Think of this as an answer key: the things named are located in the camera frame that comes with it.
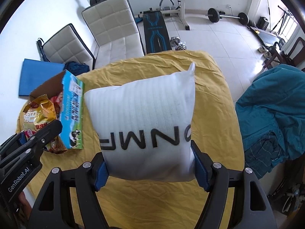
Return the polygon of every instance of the tufted backrest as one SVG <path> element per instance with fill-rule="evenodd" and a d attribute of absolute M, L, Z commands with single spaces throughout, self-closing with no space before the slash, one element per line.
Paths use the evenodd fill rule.
<path fill-rule="evenodd" d="M 141 41 L 128 0 L 104 0 L 82 14 L 99 46 L 134 34 Z"/>
<path fill-rule="evenodd" d="M 72 24 L 64 26 L 42 46 L 49 61 L 67 63 L 74 61 L 94 69 L 95 58 Z"/>

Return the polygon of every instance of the black speaker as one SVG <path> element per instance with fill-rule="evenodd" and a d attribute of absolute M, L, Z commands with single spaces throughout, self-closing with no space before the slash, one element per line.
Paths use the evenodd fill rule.
<path fill-rule="evenodd" d="M 260 17 L 257 23 L 257 28 L 266 31 L 267 27 L 269 25 L 269 21 L 266 17 Z"/>

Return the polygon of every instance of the white pillow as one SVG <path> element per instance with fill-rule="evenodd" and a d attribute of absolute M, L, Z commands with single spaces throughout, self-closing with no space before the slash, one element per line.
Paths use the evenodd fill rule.
<path fill-rule="evenodd" d="M 194 71 L 192 63 L 188 71 L 85 93 L 109 175 L 164 182 L 195 178 L 190 142 Z"/>

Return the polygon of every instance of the yellow tablecloth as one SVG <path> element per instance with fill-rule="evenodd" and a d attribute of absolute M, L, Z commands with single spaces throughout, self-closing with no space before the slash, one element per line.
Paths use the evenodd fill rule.
<path fill-rule="evenodd" d="M 244 154 L 237 116 L 228 85 L 213 58 L 205 52 L 167 51 L 142 58 L 122 60 L 78 76 L 90 89 L 123 85 L 134 80 L 187 70 L 196 64 L 196 102 L 192 120 L 192 139 L 213 161 L 230 169 L 242 170 Z M 20 113 L 17 131 L 22 128 Z M 36 197 L 49 172 L 77 168 L 91 161 L 100 151 L 88 110 L 83 110 L 83 150 L 62 155 L 43 153 L 41 171 L 28 185 Z M 227 228 L 233 201 L 229 189 L 221 228 Z M 110 226 L 119 228 L 194 228 L 207 193 L 196 180 L 184 183 L 126 181 L 109 177 L 97 197 Z M 75 190 L 71 193 L 76 222 L 82 224 Z"/>

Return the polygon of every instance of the brown chair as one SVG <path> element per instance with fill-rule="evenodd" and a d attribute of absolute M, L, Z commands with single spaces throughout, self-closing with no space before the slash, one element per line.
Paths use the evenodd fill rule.
<path fill-rule="evenodd" d="M 293 51 L 296 48 L 296 45 L 299 42 L 302 42 L 303 47 L 300 50 L 300 52 L 293 58 L 291 59 L 290 56 L 293 53 Z M 303 40 L 301 37 L 298 37 L 297 40 L 295 41 L 292 49 L 288 54 L 285 54 L 283 51 L 281 52 L 280 50 L 276 49 L 276 52 L 272 55 L 271 59 L 265 62 L 264 68 L 267 68 L 269 65 L 271 65 L 272 61 L 278 62 L 278 63 L 283 63 L 283 64 L 288 64 L 291 66 L 296 67 L 298 64 L 303 62 L 305 60 L 305 40 Z"/>

